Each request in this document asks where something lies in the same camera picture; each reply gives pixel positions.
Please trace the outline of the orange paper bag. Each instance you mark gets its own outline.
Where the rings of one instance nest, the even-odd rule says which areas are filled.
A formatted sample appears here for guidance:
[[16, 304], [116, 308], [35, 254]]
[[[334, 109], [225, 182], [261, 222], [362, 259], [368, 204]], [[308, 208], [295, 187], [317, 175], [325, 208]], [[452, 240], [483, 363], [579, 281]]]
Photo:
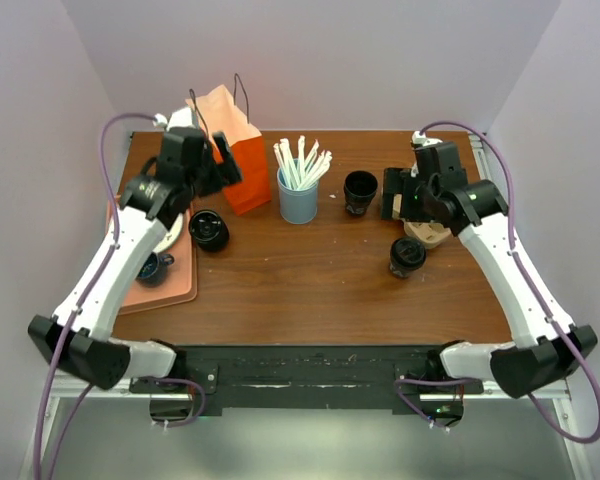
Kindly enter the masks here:
[[192, 95], [187, 105], [207, 133], [222, 132], [243, 180], [224, 190], [236, 215], [243, 215], [271, 201], [271, 188], [265, 142], [252, 123], [246, 88], [238, 73], [232, 91], [220, 85], [208, 94]]

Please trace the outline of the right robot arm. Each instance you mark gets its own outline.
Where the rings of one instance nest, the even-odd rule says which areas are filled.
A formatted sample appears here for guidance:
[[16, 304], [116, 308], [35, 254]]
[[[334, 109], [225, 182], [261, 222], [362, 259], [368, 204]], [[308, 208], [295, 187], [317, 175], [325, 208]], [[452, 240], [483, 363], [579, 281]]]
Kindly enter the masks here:
[[470, 182], [452, 142], [415, 136], [415, 163], [384, 172], [382, 215], [395, 195], [408, 222], [437, 223], [470, 252], [492, 288], [511, 339], [500, 344], [456, 340], [431, 350], [428, 386], [449, 392], [461, 379], [494, 381], [520, 398], [572, 375], [577, 354], [588, 356], [598, 339], [589, 326], [576, 326], [556, 302], [509, 226], [509, 206], [489, 180]]

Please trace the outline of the black cup lid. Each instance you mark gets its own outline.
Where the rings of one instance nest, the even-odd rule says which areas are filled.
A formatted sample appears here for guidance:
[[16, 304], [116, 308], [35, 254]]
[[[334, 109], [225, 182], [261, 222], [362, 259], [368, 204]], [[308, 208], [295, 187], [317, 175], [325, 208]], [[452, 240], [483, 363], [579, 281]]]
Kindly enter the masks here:
[[408, 236], [395, 240], [390, 248], [392, 264], [409, 270], [421, 268], [426, 261], [426, 255], [423, 243]]

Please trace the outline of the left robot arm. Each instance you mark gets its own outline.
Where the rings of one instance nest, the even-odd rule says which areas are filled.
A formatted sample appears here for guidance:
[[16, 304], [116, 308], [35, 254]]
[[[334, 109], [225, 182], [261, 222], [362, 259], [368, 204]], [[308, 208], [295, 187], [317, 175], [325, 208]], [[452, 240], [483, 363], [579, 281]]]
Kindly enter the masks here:
[[241, 182], [223, 132], [173, 127], [114, 202], [110, 229], [65, 300], [35, 316], [28, 335], [50, 370], [108, 390], [126, 378], [151, 377], [165, 392], [180, 390], [187, 368], [174, 347], [115, 339], [120, 307], [154, 248], [195, 197]]

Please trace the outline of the single black cup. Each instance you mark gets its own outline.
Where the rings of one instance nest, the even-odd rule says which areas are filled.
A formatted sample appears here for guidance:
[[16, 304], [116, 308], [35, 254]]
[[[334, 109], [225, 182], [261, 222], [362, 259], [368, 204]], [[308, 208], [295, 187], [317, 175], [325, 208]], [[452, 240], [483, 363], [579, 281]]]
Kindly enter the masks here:
[[418, 271], [418, 268], [407, 268], [395, 263], [389, 263], [389, 270], [393, 276], [399, 279], [407, 279]]

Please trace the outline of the stack of black cups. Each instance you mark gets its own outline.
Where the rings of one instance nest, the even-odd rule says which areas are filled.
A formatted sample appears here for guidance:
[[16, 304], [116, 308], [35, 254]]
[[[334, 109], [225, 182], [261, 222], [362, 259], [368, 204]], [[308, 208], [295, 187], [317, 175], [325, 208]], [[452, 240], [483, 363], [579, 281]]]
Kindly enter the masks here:
[[376, 177], [368, 171], [353, 171], [344, 181], [345, 210], [352, 216], [364, 215], [378, 189]]

